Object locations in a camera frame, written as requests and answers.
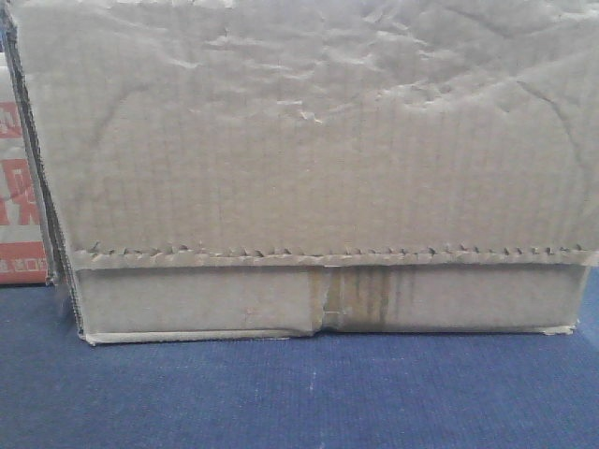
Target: crease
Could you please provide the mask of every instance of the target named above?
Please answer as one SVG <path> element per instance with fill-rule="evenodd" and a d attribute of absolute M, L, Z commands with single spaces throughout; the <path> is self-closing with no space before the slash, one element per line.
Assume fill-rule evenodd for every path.
<path fill-rule="evenodd" d="M 582 156 L 582 147 L 574 138 L 570 118 L 562 110 L 560 105 L 555 100 L 552 100 L 546 94 L 543 94 L 541 91 L 534 88 L 530 83 L 522 80 L 516 80 L 516 83 L 524 92 L 546 103 L 551 108 L 554 115 L 557 117 L 558 121 L 560 122 L 560 125 L 562 126 L 562 130 L 565 133 L 568 142 L 570 143 L 570 149 L 572 151 L 574 161 L 580 169 L 580 171 L 582 172 L 584 196 L 587 197 L 591 190 L 591 179 L 589 178 L 589 173 L 586 168 L 584 157 Z"/>

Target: torn cardboard edge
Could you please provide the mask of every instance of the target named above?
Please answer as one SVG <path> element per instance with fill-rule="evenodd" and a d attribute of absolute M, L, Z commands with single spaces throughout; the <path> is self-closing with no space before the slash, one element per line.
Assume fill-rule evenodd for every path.
<path fill-rule="evenodd" d="M 544 334 L 544 335 L 572 335 L 576 326 L 548 326 L 548 327 L 514 327 L 501 329 L 434 329 L 432 333 L 457 332 L 475 334 L 480 332 L 496 334 Z M 240 329 L 240 330 L 200 330 L 193 332 L 97 332 L 81 334 L 81 339 L 92 346 L 97 344 L 113 343 L 145 343 L 162 341 L 200 341 L 200 340 L 245 340 L 245 339 L 271 339 L 287 340 L 294 337 L 312 337 L 322 332 L 299 332 L 295 329 Z M 394 330 L 393 333 L 426 332 L 426 329 Z"/>
<path fill-rule="evenodd" d="M 176 268 L 176 267 L 351 267 L 351 266 L 392 266 L 426 264 L 562 264 L 594 267 L 599 262 L 599 252 L 587 250 L 560 249 L 553 251 L 537 248 L 502 252 L 479 252 L 472 250 L 441 251 L 433 249 L 425 253 L 408 253 L 404 250 L 389 253 L 327 254 L 308 255 L 273 253 L 231 256 L 203 253 L 180 249 L 175 252 L 151 253 L 123 250 L 122 253 L 96 253 L 85 250 L 73 252 L 73 268 L 116 269 L 116 268 Z"/>

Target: crumpled cardboard surface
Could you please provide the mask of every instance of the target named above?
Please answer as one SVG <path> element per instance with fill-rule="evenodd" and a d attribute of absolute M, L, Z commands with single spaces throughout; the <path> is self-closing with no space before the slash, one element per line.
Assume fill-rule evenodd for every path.
<path fill-rule="evenodd" d="M 129 268 L 598 262 L 594 3 L 13 0 L 5 15 L 78 309 L 90 272 Z"/>

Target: cardboard seam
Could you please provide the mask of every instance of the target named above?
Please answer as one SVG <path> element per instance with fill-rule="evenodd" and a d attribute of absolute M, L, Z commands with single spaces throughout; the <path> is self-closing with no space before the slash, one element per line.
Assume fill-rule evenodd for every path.
<path fill-rule="evenodd" d="M 205 253 L 196 250 L 178 252 L 108 252 L 100 253 L 78 250 L 73 253 L 75 270 L 111 269 L 111 268 L 184 268 L 184 267 L 235 267 L 235 266 L 392 266 L 392 265 L 429 265 L 429 264 L 565 264 L 597 266 L 599 252 L 590 250 L 546 248 L 540 251 L 532 248 L 526 251 L 516 249 L 494 251 L 429 251 L 425 253 L 362 253 L 362 254 L 326 254 L 303 255 L 292 253 L 260 253 L 261 255 L 230 255 Z"/>

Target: wrinkled cardboard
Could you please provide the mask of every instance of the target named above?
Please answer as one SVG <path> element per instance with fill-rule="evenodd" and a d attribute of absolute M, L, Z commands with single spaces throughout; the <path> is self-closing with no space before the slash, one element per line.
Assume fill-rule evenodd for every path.
<path fill-rule="evenodd" d="M 335 279 L 356 267 L 384 276 L 425 266 L 415 276 L 431 285 L 496 285 L 504 270 L 548 279 L 565 265 L 582 282 L 597 263 L 593 4 L 15 0 L 5 20 L 47 240 L 88 340 L 108 331 L 86 322 L 124 307 L 101 292 L 126 297 L 124 285 L 153 304 L 153 318 L 168 316 L 169 299 L 150 290 L 177 292 L 192 321 L 165 318 L 169 332 L 280 336 L 289 330 L 281 308 L 323 314 L 289 334 L 327 326 L 328 311 L 301 306 L 309 289 L 269 296 L 286 270 Z M 191 313 L 198 300 L 224 317 L 228 306 L 218 289 L 183 288 L 178 273 L 208 283 L 215 273 L 238 285 L 231 295 L 241 306 L 267 304 L 270 320 Z M 245 285 L 250 273 L 267 274 Z M 548 292 L 519 282 L 528 287 L 514 294 L 545 316 L 533 299 Z M 382 287 L 360 288 L 339 323 Z M 442 303 L 432 295 L 441 290 L 419 290 L 429 301 L 422 316 L 407 312 L 390 328 L 360 318 L 358 328 L 574 323 L 579 283 L 548 300 L 551 320 L 522 321 L 469 288 Z M 510 303 L 493 292 L 489 300 Z M 474 318 L 452 314 L 454 300 Z M 439 313 L 452 318 L 441 325 Z M 123 315 L 113 340 L 136 332 L 134 315 Z"/>

